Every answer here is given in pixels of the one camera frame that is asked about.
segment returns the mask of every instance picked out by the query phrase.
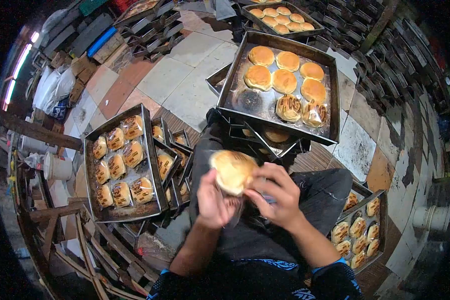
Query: golden brown bun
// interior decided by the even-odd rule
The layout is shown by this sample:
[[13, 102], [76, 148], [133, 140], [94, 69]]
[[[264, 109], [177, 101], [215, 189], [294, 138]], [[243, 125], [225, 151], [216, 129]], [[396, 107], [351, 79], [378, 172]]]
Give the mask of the golden brown bun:
[[150, 180], [145, 177], [138, 178], [132, 182], [130, 189], [132, 191], [133, 201], [138, 203], [147, 203], [154, 197], [154, 189]]
[[306, 101], [315, 105], [323, 105], [327, 97], [325, 86], [314, 79], [305, 79], [300, 87], [300, 92]]
[[108, 160], [108, 169], [110, 170], [110, 177], [112, 179], [118, 179], [125, 174], [127, 168], [123, 162], [123, 157], [120, 154], [115, 154]]
[[256, 16], [258, 19], [262, 19], [265, 16], [264, 12], [258, 8], [250, 9], [250, 14]]
[[353, 254], [357, 255], [360, 252], [362, 252], [365, 247], [367, 246], [367, 238], [365, 236], [360, 236], [356, 239], [356, 241], [353, 243], [352, 252]]
[[132, 201], [129, 185], [126, 182], [115, 183], [112, 188], [112, 194], [116, 207], [126, 207]]
[[277, 10], [276, 10], [275, 8], [271, 8], [271, 7], [264, 9], [264, 10], [263, 10], [263, 13], [264, 13], [266, 16], [270, 16], [270, 17], [274, 17], [274, 18], [275, 18], [276, 16], [278, 16]]
[[374, 255], [377, 250], [378, 250], [378, 246], [380, 246], [380, 242], [378, 239], [374, 239], [369, 245], [368, 248], [366, 249], [366, 255], [368, 257], [371, 257], [372, 255]]
[[252, 172], [258, 168], [250, 156], [236, 151], [221, 150], [210, 156], [210, 167], [217, 170], [216, 181], [222, 190], [238, 196], [252, 182]]
[[288, 28], [282, 24], [275, 25], [273, 28], [275, 29], [276, 32], [278, 32], [281, 35], [290, 33], [290, 30], [288, 30]]
[[290, 15], [290, 20], [297, 22], [297, 23], [304, 23], [305, 20], [303, 19], [303, 17], [301, 15], [299, 15], [298, 13], [293, 13]]
[[305, 78], [322, 81], [324, 78], [324, 69], [314, 62], [306, 62], [300, 67], [300, 75]]
[[348, 223], [340, 222], [331, 230], [331, 242], [341, 243], [348, 235]]
[[268, 91], [272, 87], [272, 75], [264, 66], [251, 66], [246, 70], [243, 79], [249, 88], [258, 88], [262, 91]]
[[380, 211], [380, 199], [375, 198], [366, 204], [366, 214], [372, 217]]
[[156, 138], [157, 140], [163, 142], [165, 140], [164, 138], [164, 131], [162, 130], [162, 128], [160, 126], [152, 126], [151, 128], [151, 134], [153, 135], [154, 138]]
[[275, 19], [270, 16], [263, 17], [262, 21], [270, 27], [274, 27], [275, 25], [278, 25], [277, 21], [275, 21]]
[[363, 252], [359, 253], [352, 258], [352, 263], [350, 264], [350, 267], [352, 269], [356, 269], [360, 267], [364, 261], [365, 261], [365, 253]]
[[123, 135], [127, 140], [132, 140], [144, 134], [144, 121], [139, 115], [127, 117], [123, 121]]
[[285, 15], [285, 16], [289, 16], [292, 14], [292, 12], [290, 11], [290, 9], [284, 7], [284, 6], [280, 6], [277, 8], [277, 13], [281, 14], [281, 15]]
[[271, 77], [273, 88], [279, 93], [290, 94], [297, 88], [297, 79], [295, 78], [295, 75], [286, 69], [276, 70]]
[[373, 240], [376, 240], [378, 238], [378, 235], [380, 234], [380, 228], [377, 224], [373, 224], [368, 228], [368, 233], [366, 234], [366, 241], [368, 243], [371, 243]]
[[365, 231], [367, 223], [365, 222], [365, 219], [362, 217], [358, 217], [353, 222], [352, 226], [350, 227], [350, 236], [353, 238], [358, 238], [363, 234], [363, 231]]
[[300, 58], [295, 53], [282, 51], [277, 55], [277, 67], [295, 72], [300, 67]]
[[107, 184], [104, 184], [97, 189], [97, 201], [103, 208], [113, 204], [112, 193]]
[[128, 167], [136, 167], [144, 159], [142, 145], [138, 141], [130, 142], [123, 150], [123, 156]]
[[297, 122], [302, 117], [302, 102], [292, 94], [286, 94], [277, 101], [277, 115], [284, 121]]
[[285, 25], [288, 29], [294, 32], [300, 32], [303, 31], [302, 26], [300, 26], [297, 22], [290, 22], [287, 25]]
[[258, 45], [250, 50], [248, 53], [248, 59], [254, 65], [268, 67], [274, 63], [275, 55], [268, 47]]
[[350, 241], [344, 240], [343, 242], [336, 245], [335, 248], [337, 249], [338, 253], [342, 255], [342, 257], [345, 257], [350, 252]]
[[108, 164], [105, 160], [102, 160], [97, 166], [95, 177], [100, 184], [104, 184], [110, 179], [110, 170], [108, 169]]
[[123, 135], [123, 131], [120, 128], [115, 128], [110, 131], [106, 138], [106, 144], [108, 149], [115, 151], [120, 149], [125, 145], [125, 136]]
[[101, 159], [107, 154], [107, 141], [103, 136], [99, 136], [98, 140], [93, 143], [93, 156], [96, 159]]
[[313, 27], [313, 25], [308, 22], [300, 23], [300, 26], [302, 27], [303, 31], [309, 31], [309, 30], [315, 29], [315, 27]]
[[290, 23], [290, 19], [288, 19], [287, 16], [284, 16], [281, 14], [275, 17], [275, 21], [277, 21], [278, 24], [282, 24], [282, 25]]
[[160, 154], [157, 156], [157, 162], [160, 178], [164, 180], [168, 174], [168, 171], [172, 167], [173, 159], [168, 154]]
[[278, 130], [275, 128], [267, 128], [263, 132], [267, 139], [275, 143], [283, 143], [288, 140], [290, 135], [282, 130]]

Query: dark pants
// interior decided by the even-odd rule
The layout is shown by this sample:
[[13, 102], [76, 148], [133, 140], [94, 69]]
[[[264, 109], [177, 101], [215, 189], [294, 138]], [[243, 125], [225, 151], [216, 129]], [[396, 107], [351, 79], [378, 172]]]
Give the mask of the dark pants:
[[[220, 136], [220, 126], [215, 123], [206, 129], [195, 146], [189, 207], [192, 224], [198, 216], [197, 190], [200, 178], [210, 169], [210, 155], [213, 150], [221, 150], [227, 146], [223, 145]], [[300, 210], [318, 231], [327, 236], [350, 193], [350, 171], [328, 169], [292, 173], [290, 177], [300, 187]], [[222, 230], [217, 253], [231, 260], [265, 258], [305, 265], [290, 234], [276, 225], [267, 224], [267, 220], [261, 218], [256, 209], [246, 209], [235, 227], [226, 226]]]

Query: hand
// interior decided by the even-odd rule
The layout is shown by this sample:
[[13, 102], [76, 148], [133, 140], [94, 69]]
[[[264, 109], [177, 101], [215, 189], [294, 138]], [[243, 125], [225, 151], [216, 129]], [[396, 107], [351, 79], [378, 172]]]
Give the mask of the hand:
[[222, 192], [216, 187], [216, 176], [215, 169], [203, 175], [197, 192], [199, 211], [197, 222], [211, 229], [227, 225], [239, 204], [236, 197], [222, 197]]
[[[251, 189], [245, 189], [244, 194], [250, 197], [262, 216], [287, 231], [292, 231], [305, 219], [299, 209], [300, 189], [282, 166], [265, 163], [254, 170], [253, 176]], [[263, 177], [273, 179], [277, 184]], [[272, 196], [276, 203], [267, 203], [257, 191]]]

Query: brown floor tile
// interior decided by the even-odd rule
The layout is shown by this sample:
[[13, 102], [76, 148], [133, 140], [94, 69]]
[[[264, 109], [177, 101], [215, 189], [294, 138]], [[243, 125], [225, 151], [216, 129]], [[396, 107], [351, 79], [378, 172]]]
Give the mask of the brown floor tile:
[[380, 150], [379, 147], [375, 147], [372, 164], [370, 165], [370, 170], [366, 176], [368, 188], [373, 192], [378, 190], [388, 191], [390, 189], [394, 173], [394, 166], [390, 163], [382, 150]]
[[115, 116], [122, 107], [125, 100], [130, 96], [133, 91], [133, 86], [126, 80], [118, 78], [113, 85], [110, 87], [108, 92], [98, 105], [100, 111], [104, 117], [109, 120], [111, 117]]

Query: white bucket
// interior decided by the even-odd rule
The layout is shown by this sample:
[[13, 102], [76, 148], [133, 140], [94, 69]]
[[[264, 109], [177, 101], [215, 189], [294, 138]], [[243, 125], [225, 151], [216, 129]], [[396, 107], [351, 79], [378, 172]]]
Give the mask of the white bucket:
[[43, 163], [43, 175], [46, 180], [70, 180], [72, 178], [72, 161], [47, 152]]
[[427, 231], [447, 231], [450, 223], [450, 206], [419, 207], [413, 215], [413, 227]]

